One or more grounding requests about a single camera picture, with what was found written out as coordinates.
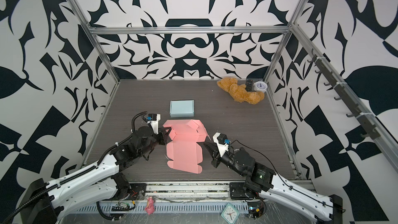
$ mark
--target teal square clock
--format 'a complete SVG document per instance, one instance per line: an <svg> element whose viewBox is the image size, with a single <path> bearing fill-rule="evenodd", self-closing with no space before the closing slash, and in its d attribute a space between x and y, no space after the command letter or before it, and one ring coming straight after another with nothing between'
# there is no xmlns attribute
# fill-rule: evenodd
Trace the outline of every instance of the teal square clock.
<svg viewBox="0 0 398 224"><path fill-rule="evenodd" d="M229 224L234 224L239 217L239 211L237 211L236 208L234 206L232 206L231 203L228 203L225 206L223 212L221 213L221 216Z"/></svg>

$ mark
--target black remote control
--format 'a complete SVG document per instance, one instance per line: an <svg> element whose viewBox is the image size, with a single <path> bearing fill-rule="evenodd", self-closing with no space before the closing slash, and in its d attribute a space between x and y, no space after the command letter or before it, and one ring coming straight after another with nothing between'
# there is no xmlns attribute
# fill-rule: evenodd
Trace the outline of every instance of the black remote control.
<svg viewBox="0 0 398 224"><path fill-rule="evenodd" d="M251 92L251 87L253 86L253 80L246 79L246 91Z"/></svg>

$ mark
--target pink cardboard box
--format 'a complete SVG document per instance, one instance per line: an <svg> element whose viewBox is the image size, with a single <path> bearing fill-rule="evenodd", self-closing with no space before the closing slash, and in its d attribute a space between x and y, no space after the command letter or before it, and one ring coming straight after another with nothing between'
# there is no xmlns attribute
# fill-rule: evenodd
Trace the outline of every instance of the pink cardboard box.
<svg viewBox="0 0 398 224"><path fill-rule="evenodd" d="M206 128L200 120L167 120L163 127L171 127L169 137L172 142L166 146L167 157L172 159L167 165L172 169L199 174L202 167L198 165L203 161L202 147L197 142L204 142L207 134Z"/></svg>

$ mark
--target clock face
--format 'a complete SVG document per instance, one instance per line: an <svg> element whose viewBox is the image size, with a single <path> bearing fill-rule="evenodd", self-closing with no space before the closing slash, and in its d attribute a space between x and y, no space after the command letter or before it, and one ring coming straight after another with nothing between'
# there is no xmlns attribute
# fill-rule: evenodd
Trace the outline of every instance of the clock face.
<svg viewBox="0 0 398 224"><path fill-rule="evenodd" d="M222 212L222 216L226 221L232 224L235 223L236 219L239 216L239 213L231 205L227 205Z"/></svg>

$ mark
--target brown plush toy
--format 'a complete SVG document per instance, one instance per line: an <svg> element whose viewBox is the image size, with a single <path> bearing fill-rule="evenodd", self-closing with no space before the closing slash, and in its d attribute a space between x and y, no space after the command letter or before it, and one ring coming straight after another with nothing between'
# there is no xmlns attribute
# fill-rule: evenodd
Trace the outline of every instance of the brown plush toy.
<svg viewBox="0 0 398 224"><path fill-rule="evenodd" d="M257 104L264 99L263 92L247 92L246 85L238 86L238 80L232 77L222 78L217 85L224 91L228 92L237 102L247 101L250 104Z"/></svg>

